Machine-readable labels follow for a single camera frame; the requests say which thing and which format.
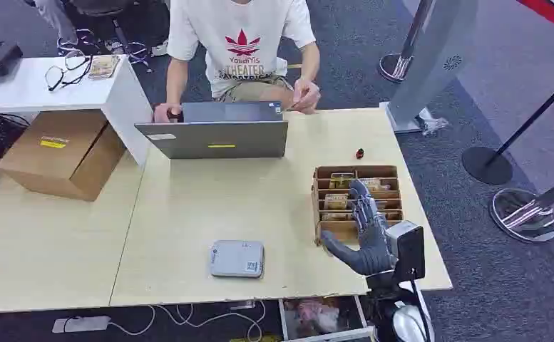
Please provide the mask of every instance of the qr code label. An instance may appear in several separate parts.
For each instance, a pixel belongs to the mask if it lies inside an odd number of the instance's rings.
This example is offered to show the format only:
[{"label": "qr code label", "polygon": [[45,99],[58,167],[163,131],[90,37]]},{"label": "qr code label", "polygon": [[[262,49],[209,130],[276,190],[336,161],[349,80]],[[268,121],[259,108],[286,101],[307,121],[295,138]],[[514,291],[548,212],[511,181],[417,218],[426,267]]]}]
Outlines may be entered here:
[{"label": "qr code label", "polygon": [[247,270],[248,271],[257,271],[257,262],[247,262]]}]

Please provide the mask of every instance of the red logo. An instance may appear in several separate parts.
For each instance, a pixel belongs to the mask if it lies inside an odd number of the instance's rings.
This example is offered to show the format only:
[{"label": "red logo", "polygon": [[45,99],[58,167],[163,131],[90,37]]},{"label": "red logo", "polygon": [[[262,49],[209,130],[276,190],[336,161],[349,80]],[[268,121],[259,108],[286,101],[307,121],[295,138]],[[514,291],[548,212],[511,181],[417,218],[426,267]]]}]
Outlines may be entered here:
[{"label": "red logo", "polygon": [[241,32],[239,32],[239,37],[237,38],[237,41],[235,41],[233,38],[230,38],[229,36],[226,36],[226,41],[228,42],[228,46],[230,47],[228,51],[236,53],[237,56],[251,56],[254,52],[258,51],[256,47],[260,43],[260,38],[256,38],[248,43],[245,32],[241,30]]}]

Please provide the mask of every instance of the yellow label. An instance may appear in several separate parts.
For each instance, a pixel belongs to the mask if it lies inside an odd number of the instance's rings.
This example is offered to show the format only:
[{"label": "yellow label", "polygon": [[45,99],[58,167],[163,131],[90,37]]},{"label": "yellow label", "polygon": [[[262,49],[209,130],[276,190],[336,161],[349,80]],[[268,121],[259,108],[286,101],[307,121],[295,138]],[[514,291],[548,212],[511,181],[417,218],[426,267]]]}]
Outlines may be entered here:
[{"label": "yellow label", "polygon": [[208,145],[208,148],[235,148],[236,145]]},{"label": "yellow label", "polygon": [[[230,340],[230,342],[247,342],[248,340],[246,338],[236,338],[233,340]],[[260,342],[280,342],[283,341],[283,338],[281,336],[275,336],[275,335],[268,335],[263,336]]]},{"label": "yellow label", "polygon": [[63,148],[65,146],[67,146],[67,144],[65,144],[64,142],[54,142],[54,141],[47,141],[47,140],[42,140],[39,142],[39,145],[41,146],[46,146],[46,147],[52,147],[52,148]]}]

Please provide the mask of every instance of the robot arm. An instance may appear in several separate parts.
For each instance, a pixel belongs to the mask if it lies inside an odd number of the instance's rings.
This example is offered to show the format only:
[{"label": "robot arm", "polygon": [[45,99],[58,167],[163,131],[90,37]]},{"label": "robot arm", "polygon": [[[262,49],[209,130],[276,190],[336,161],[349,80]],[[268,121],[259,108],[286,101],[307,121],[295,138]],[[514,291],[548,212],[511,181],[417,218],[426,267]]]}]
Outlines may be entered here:
[{"label": "robot arm", "polygon": [[[328,231],[321,232],[321,239],[336,258],[367,276],[369,300],[377,313],[376,335],[384,342],[433,341],[434,330],[414,283],[425,276],[423,228],[409,221],[388,228],[386,217],[359,180],[350,182],[349,197],[360,249],[350,249]],[[399,286],[403,281],[411,282],[412,292]]]}]

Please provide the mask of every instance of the person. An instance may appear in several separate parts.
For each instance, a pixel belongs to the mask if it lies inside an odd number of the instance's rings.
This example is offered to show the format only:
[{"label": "person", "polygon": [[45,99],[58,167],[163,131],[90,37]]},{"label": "person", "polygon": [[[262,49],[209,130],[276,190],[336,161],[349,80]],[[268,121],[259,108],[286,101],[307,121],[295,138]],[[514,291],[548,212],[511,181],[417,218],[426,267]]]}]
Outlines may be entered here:
[{"label": "person", "polygon": [[63,2],[61,0],[34,0],[34,3],[39,15],[58,31],[56,45],[59,52],[77,47],[77,33],[67,16]]},{"label": "person", "polygon": [[[155,122],[181,113],[188,61],[198,44],[207,50],[205,75],[216,101],[278,100],[284,109],[314,112],[321,95],[314,79],[319,48],[305,0],[171,0],[166,103],[155,108]],[[277,57],[281,37],[302,52],[302,74],[291,86],[287,62]]]}]

